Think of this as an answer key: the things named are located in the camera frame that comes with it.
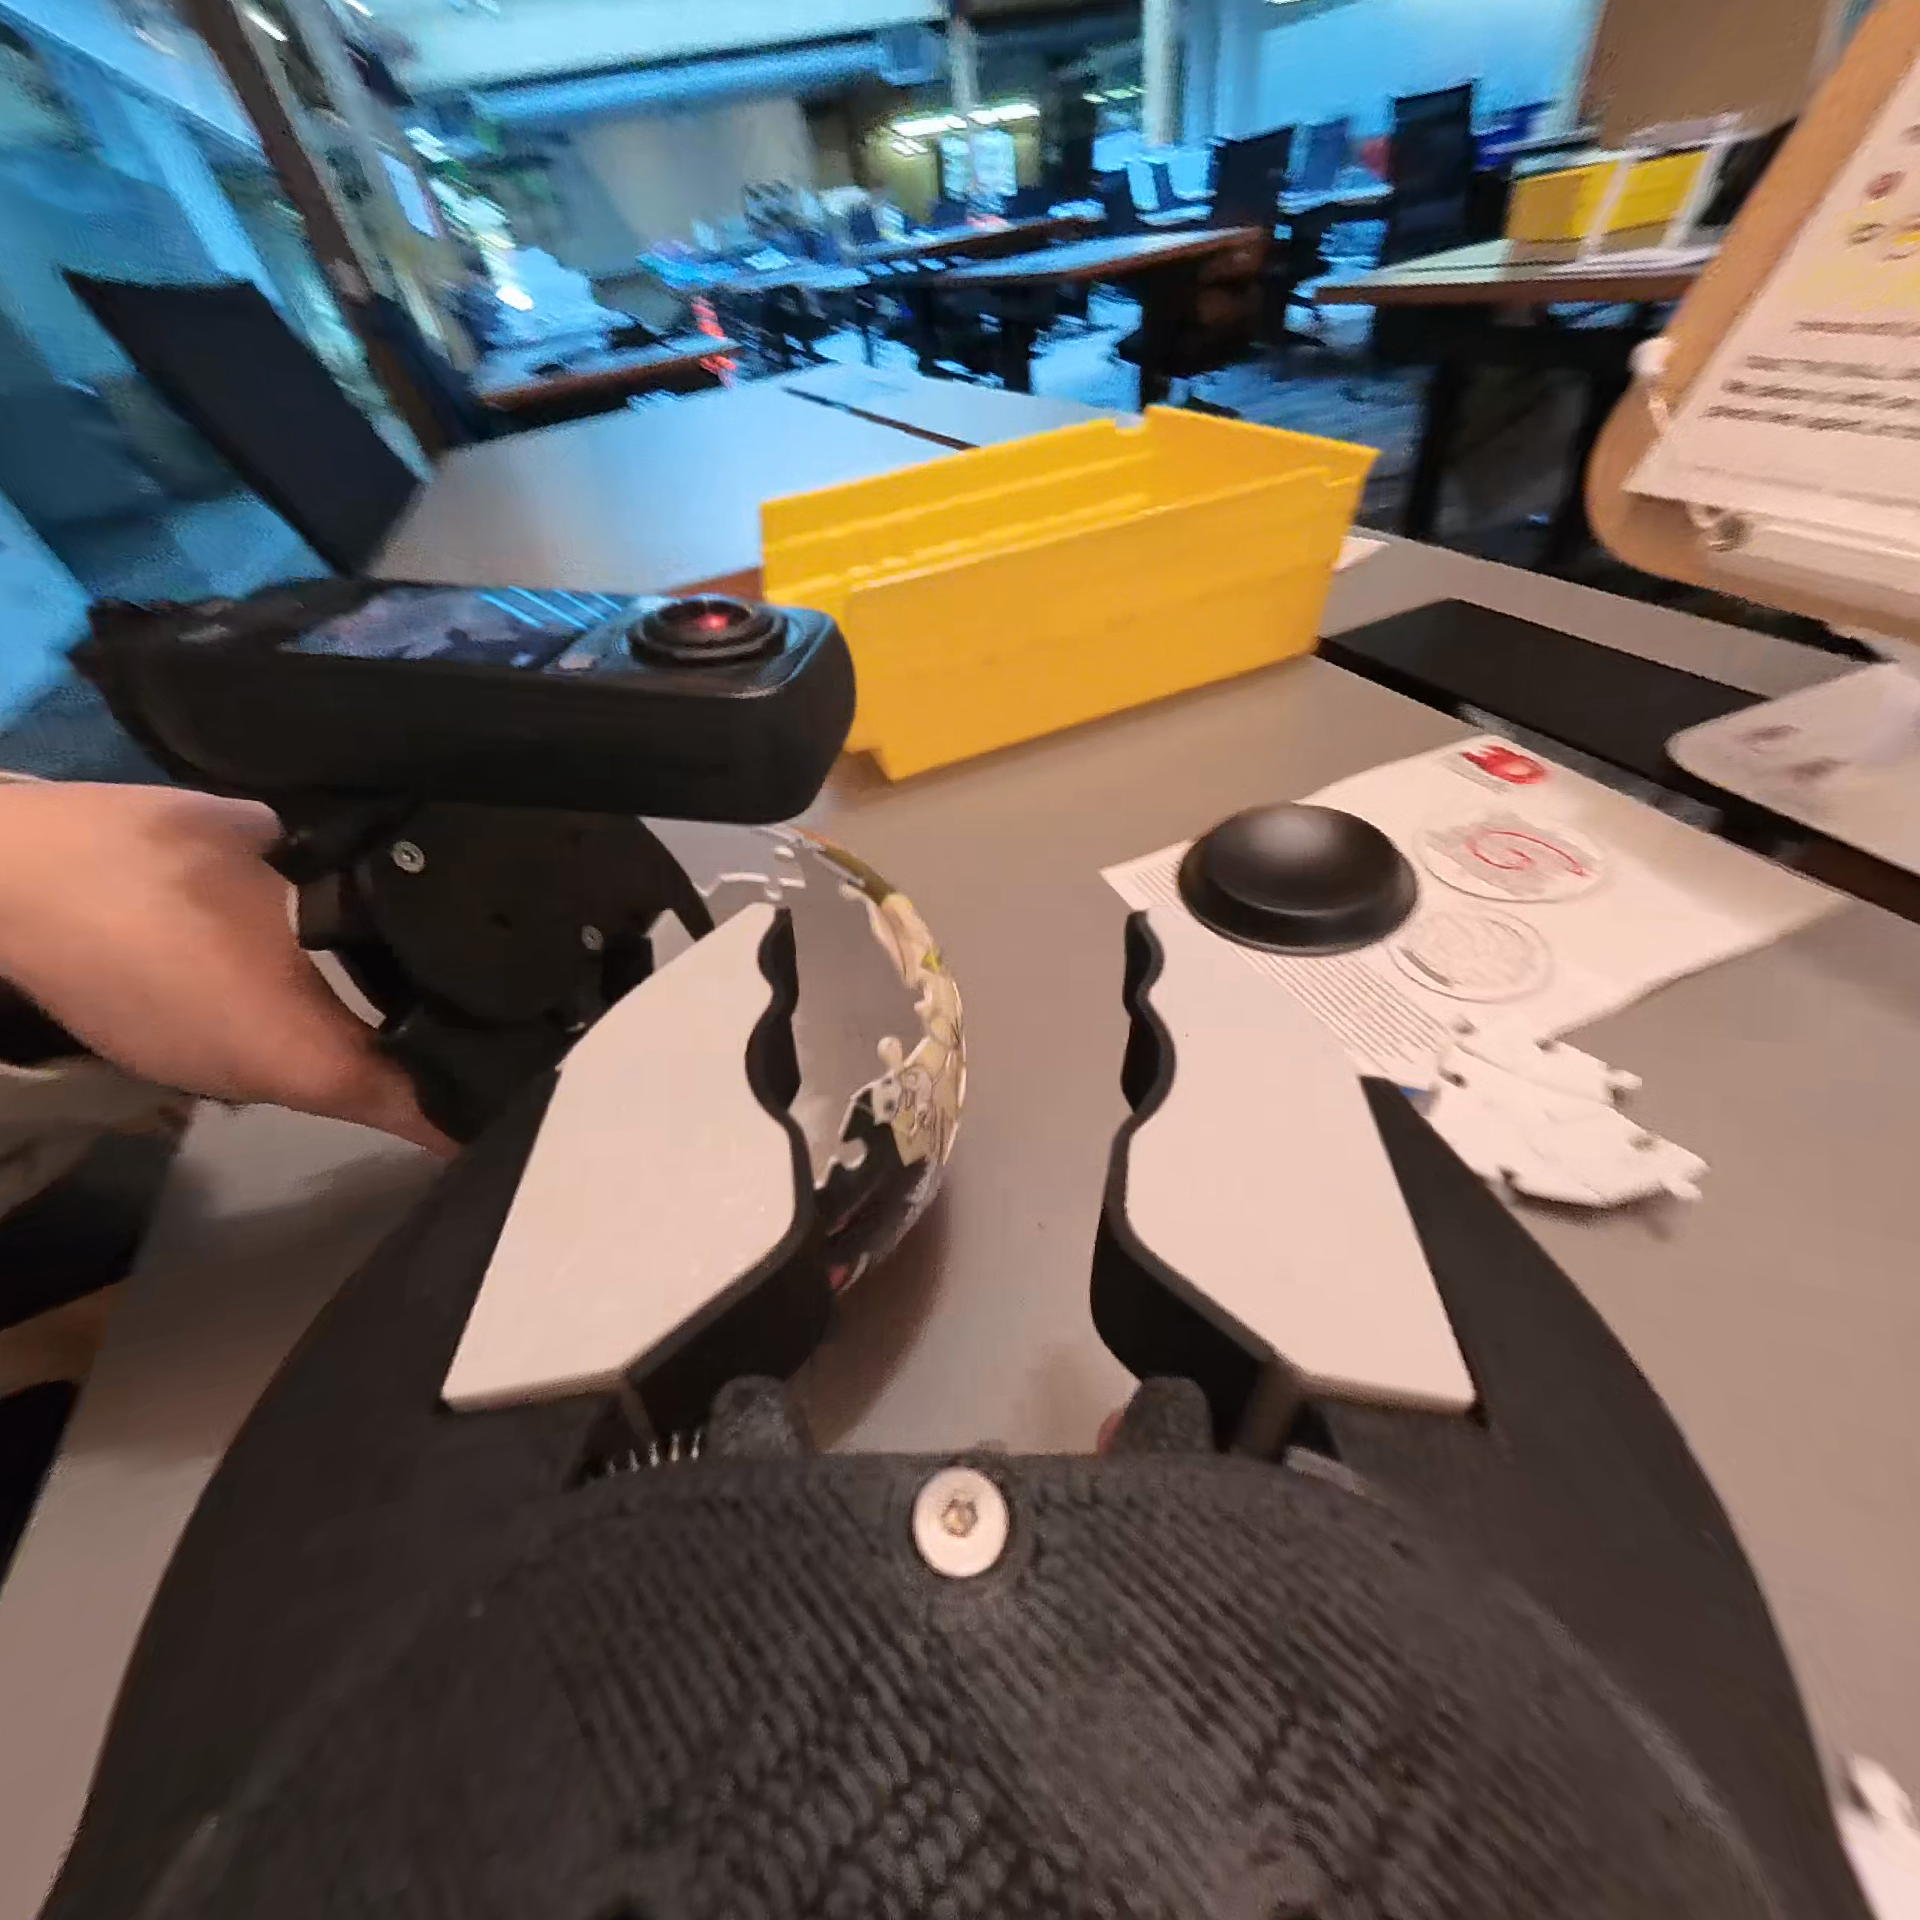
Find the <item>long wooden table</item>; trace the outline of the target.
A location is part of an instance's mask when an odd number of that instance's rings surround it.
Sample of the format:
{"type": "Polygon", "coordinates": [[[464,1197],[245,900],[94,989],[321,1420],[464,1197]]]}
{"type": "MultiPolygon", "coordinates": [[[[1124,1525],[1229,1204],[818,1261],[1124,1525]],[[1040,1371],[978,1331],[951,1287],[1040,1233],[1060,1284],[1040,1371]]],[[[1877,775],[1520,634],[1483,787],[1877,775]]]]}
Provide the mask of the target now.
{"type": "Polygon", "coordinates": [[[973,256],[957,267],[912,267],[870,276],[870,289],[902,303],[921,370],[942,362],[942,307],[971,303],[991,321],[987,372],[1032,393],[1032,354],[1053,323],[1067,289],[1113,285],[1137,303],[1137,401],[1162,404],[1172,382],[1237,366],[1263,321],[1263,271],[1270,227],[1181,227],[1048,249],[973,256]]]}

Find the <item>dark leaning panel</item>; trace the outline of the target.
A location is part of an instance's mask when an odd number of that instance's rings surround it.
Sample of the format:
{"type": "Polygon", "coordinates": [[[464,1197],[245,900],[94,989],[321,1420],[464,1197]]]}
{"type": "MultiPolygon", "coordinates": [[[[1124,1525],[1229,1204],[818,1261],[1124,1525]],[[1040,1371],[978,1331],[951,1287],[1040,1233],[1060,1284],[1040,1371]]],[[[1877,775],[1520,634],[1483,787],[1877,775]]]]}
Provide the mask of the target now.
{"type": "Polygon", "coordinates": [[[333,567],[364,576],[419,473],[248,281],[61,271],[158,396],[333,567]]]}

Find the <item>black office chair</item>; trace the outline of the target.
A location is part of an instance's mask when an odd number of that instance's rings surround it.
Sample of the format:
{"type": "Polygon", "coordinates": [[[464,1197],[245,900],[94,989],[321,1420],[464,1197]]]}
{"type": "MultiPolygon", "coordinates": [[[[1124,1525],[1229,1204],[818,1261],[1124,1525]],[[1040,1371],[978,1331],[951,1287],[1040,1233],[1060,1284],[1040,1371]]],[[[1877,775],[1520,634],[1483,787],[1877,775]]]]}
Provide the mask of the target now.
{"type": "Polygon", "coordinates": [[[1477,86],[1404,92],[1387,133],[1387,213],[1378,267],[1453,255],[1470,241],[1477,86]]]}

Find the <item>small yellow storage bin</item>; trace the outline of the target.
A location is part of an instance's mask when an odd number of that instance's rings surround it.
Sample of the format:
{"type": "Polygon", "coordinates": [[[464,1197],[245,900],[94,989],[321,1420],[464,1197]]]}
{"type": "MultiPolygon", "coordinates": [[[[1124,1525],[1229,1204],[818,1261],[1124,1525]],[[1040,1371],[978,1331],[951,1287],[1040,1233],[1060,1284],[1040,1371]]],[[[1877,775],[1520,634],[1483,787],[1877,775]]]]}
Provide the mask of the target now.
{"type": "Polygon", "coordinates": [[[1501,213],[1513,243],[1589,243],[1633,232],[1669,232],[1708,173],[1708,145],[1599,153],[1551,170],[1514,173],[1501,213]]]}

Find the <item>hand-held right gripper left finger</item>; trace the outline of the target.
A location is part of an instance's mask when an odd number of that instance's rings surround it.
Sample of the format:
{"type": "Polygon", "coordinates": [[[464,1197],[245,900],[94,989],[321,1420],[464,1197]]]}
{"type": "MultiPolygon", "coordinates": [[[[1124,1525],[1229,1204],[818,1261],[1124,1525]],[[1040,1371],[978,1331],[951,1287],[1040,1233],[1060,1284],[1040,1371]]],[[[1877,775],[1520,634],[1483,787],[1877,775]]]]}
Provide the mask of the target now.
{"type": "Polygon", "coordinates": [[[453,1412],[633,1390],[664,1434],[734,1376],[797,1376],[832,1322],[792,1117],[789,905],[741,905],[563,1059],[453,1347],[453,1412]]]}

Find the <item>yellow plastic bin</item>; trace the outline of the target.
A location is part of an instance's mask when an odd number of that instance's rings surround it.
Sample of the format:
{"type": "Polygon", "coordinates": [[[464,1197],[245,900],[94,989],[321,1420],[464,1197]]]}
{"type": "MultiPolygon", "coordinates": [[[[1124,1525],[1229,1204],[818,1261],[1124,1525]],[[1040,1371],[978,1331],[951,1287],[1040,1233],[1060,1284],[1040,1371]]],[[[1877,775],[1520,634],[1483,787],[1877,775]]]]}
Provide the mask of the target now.
{"type": "Polygon", "coordinates": [[[1314,655],[1375,462],[1157,404],[782,494],[761,583],[841,626],[899,783],[1314,655]]]}

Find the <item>person's left hand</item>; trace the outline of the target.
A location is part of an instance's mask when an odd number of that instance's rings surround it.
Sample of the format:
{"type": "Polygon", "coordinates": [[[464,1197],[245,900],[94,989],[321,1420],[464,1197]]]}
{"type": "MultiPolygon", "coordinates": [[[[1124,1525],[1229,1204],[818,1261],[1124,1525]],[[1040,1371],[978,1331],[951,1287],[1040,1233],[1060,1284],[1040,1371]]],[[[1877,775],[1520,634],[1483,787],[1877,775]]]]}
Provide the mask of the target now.
{"type": "Polygon", "coordinates": [[[300,945],[275,842],[275,814],[252,800],[5,783],[5,989],[133,1081],[453,1156],[404,1071],[300,945]]]}

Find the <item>cork clipboard with papers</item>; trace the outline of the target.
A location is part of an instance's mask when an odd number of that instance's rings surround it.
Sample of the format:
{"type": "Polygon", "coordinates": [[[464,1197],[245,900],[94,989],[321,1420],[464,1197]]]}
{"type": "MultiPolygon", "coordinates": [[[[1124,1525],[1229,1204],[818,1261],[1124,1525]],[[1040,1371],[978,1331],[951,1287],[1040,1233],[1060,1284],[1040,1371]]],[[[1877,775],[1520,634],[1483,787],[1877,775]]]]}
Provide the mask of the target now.
{"type": "Polygon", "coordinates": [[[1915,117],[1920,10],[1877,6],[1597,442],[1624,565],[1915,651],[1915,117]]]}

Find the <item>cartoon print puzzle ball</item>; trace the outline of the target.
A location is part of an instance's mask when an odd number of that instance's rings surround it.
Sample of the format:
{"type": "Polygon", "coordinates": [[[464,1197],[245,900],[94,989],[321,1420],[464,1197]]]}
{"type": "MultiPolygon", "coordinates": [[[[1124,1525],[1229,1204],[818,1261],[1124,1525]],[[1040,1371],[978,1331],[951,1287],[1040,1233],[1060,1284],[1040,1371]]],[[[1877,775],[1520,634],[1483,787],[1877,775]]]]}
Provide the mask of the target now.
{"type": "Polygon", "coordinates": [[[711,921],[789,905],[792,1014],[832,1287],[877,1274],[935,1209],[960,1139],[960,984],[902,883],[803,826],[660,822],[711,921]]]}

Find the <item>black dome ball stand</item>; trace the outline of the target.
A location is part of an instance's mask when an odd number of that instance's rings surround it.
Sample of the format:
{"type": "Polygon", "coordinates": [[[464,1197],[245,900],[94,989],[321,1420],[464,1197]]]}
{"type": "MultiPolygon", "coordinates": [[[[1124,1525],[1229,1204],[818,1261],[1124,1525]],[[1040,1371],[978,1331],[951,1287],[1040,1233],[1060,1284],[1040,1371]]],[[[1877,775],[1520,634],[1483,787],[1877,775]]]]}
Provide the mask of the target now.
{"type": "Polygon", "coordinates": [[[1304,960],[1378,945],[1418,912],[1418,876],[1398,842],[1328,805],[1224,820],[1185,844],[1172,883],[1220,939],[1304,960]]]}

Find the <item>pile of white puzzle pieces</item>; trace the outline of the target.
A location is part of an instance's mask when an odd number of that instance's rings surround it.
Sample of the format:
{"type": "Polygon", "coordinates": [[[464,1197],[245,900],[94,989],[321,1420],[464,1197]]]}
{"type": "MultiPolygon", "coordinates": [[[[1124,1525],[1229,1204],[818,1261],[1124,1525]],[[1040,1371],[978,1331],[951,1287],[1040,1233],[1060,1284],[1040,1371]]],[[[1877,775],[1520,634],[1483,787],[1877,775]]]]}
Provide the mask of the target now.
{"type": "Polygon", "coordinates": [[[1458,1016],[1424,1117],[1453,1156],[1513,1199],[1612,1214],[1704,1199],[1708,1160],[1645,1129],[1624,1104],[1640,1077],[1573,1044],[1458,1016]]]}

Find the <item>wooden table with black legs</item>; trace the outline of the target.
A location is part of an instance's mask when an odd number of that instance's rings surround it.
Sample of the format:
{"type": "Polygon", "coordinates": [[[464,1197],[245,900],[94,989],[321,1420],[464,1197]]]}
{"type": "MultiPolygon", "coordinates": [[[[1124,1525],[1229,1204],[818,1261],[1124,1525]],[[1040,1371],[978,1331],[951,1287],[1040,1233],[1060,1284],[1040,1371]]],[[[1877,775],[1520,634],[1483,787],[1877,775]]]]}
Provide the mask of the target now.
{"type": "Polygon", "coordinates": [[[1390,317],[1387,362],[1425,372],[1424,431],[1398,532],[1413,543],[1437,532],[1453,435],[1482,370],[1573,372],[1583,382],[1583,412],[1532,565],[1559,572],[1583,561],[1592,545],[1589,462],[1599,427],[1633,382],[1638,347],[1663,327],[1659,317],[1697,285],[1714,249],[1721,241],[1539,256],[1514,241],[1477,241],[1363,276],[1320,281],[1313,293],[1314,307],[1390,317]]]}

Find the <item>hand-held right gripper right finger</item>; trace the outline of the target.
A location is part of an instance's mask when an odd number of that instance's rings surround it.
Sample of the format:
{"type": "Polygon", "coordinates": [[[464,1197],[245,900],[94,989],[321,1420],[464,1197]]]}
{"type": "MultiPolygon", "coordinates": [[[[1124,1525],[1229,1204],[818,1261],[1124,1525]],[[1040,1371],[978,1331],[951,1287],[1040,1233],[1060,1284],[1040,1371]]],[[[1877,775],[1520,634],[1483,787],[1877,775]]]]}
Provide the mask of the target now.
{"type": "Polygon", "coordinates": [[[1220,1453],[1328,1405],[1477,1412],[1371,1090],[1343,1044],[1170,905],[1124,921],[1124,1119],[1091,1311],[1137,1383],[1193,1383],[1220,1453]]]}

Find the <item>printed instruction sheet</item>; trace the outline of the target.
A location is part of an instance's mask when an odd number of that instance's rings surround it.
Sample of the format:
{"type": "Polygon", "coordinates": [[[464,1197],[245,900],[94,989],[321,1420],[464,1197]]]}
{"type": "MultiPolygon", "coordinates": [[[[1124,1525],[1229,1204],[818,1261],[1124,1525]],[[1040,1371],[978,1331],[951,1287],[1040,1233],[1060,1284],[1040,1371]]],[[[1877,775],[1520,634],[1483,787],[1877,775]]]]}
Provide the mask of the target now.
{"type": "Polygon", "coordinates": [[[1410,857],[1418,905],[1353,955],[1240,960],[1304,999],[1357,1071],[1402,1090],[1433,1090],[1470,1029],[1564,1042],[1842,905],[1817,881],[1500,735],[1305,800],[1375,822],[1410,857]]]}

